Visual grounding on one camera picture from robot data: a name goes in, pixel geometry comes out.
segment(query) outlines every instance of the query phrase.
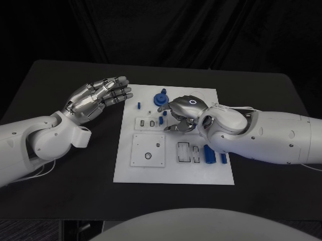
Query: small blue part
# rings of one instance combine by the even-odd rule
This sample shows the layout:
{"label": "small blue part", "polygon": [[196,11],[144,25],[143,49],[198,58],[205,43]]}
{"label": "small blue part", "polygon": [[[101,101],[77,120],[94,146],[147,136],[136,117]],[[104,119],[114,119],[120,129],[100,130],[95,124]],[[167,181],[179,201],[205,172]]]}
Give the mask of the small blue part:
{"label": "small blue part", "polygon": [[162,106],[169,103],[167,89],[163,89],[162,93],[154,96],[154,104]]}
{"label": "small blue part", "polygon": [[226,154],[221,154],[223,164],[228,164]]}
{"label": "small blue part", "polygon": [[159,122],[160,122],[160,125],[164,124],[164,118],[163,118],[163,116],[159,117]]}
{"label": "small blue part", "polygon": [[205,155],[206,155],[206,163],[213,164],[218,162],[216,152],[212,150],[209,145],[205,145]]}

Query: circular hole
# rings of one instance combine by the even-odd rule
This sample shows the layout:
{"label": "circular hole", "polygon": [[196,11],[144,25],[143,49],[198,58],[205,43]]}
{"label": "circular hole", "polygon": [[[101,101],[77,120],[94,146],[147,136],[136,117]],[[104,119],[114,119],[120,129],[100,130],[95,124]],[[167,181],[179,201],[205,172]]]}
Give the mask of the circular hole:
{"label": "circular hole", "polygon": [[146,153],[146,158],[147,158],[147,159],[151,158],[151,153],[150,153],[150,152]]}

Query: robotic hand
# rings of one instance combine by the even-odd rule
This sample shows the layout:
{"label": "robotic hand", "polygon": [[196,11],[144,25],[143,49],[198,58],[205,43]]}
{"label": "robotic hand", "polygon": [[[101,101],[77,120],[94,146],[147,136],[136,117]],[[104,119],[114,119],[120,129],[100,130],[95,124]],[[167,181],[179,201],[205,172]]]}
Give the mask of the robotic hand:
{"label": "robotic hand", "polygon": [[[322,120],[284,112],[264,112],[252,107],[212,107],[195,96],[183,96],[159,108],[170,109],[180,121],[166,131],[200,136],[219,153],[275,164],[322,164]],[[242,114],[235,109],[254,110]]]}
{"label": "robotic hand", "polygon": [[72,94],[64,110],[52,116],[0,126],[0,187],[65,156],[72,145],[88,146],[91,131],[79,125],[94,120],[107,106],[133,98],[127,85],[127,77],[85,84]]}

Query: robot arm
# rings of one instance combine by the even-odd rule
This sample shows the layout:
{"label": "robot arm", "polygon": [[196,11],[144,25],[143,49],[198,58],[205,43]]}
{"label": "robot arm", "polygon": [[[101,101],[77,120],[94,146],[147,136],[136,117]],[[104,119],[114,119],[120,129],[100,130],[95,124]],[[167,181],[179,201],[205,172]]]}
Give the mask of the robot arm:
{"label": "robot arm", "polygon": [[94,120],[107,106],[133,97],[127,85],[126,77],[87,84],[72,94],[64,110],[52,116],[0,126],[0,187],[65,156],[72,145],[88,146],[91,131],[79,125]]}
{"label": "robot arm", "polygon": [[234,152],[275,164],[322,164],[321,119],[284,112],[255,111],[244,115],[219,104],[208,107],[193,96],[179,97],[159,111],[164,109],[182,116],[182,122],[166,131],[183,132],[198,125],[216,152]]}

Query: black table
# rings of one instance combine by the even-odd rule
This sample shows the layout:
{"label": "black table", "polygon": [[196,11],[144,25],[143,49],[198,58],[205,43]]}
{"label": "black table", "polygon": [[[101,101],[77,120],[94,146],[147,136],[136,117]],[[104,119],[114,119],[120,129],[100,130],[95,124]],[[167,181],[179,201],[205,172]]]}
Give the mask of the black table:
{"label": "black table", "polygon": [[[282,74],[35,62],[2,124],[51,115],[87,83],[127,76],[134,84],[216,88],[221,103],[307,115]],[[0,189],[0,218],[130,219],[173,208],[222,208],[271,219],[322,220],[322,172],[231,154],[235,186],[114,183],[124,103],[85,126],[87,149],[72,148],[45,177]]]}

